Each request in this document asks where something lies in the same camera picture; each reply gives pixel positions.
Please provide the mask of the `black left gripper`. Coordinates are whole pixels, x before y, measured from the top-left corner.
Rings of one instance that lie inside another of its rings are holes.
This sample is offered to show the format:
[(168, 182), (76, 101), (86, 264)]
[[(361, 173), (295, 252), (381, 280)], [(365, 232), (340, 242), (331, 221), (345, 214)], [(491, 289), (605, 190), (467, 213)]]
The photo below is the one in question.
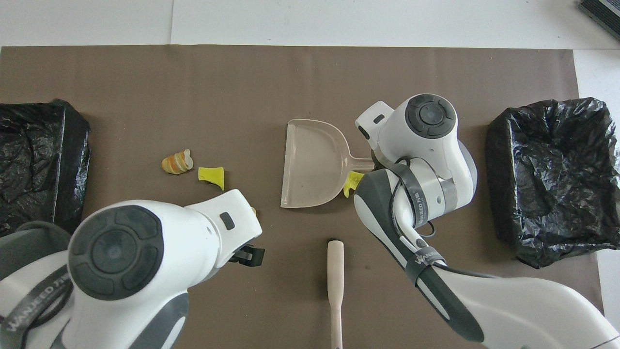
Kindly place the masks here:
[(229, 263), (237, 263), (245, 267), (260, 267), (265, 256), (265, 248), (244, 245), (229, 258)]

